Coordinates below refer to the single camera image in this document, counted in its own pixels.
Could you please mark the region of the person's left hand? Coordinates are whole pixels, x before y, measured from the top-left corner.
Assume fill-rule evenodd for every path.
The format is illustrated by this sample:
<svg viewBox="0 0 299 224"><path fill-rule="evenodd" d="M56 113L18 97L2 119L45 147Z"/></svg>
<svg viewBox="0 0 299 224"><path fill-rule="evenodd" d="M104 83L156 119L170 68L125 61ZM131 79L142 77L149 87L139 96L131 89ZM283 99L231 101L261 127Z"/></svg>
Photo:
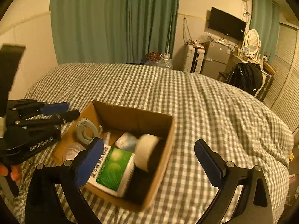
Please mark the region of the person's left hand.
<svg viewBox="0 0 299 224"><path fill-rule="evenodd" d="M0 176L10 175L10 177L13 181L19 182L22 178L21 164L11 166L10 168L11 169L8 170L8 168L1 163L0 164Z"/></svg>

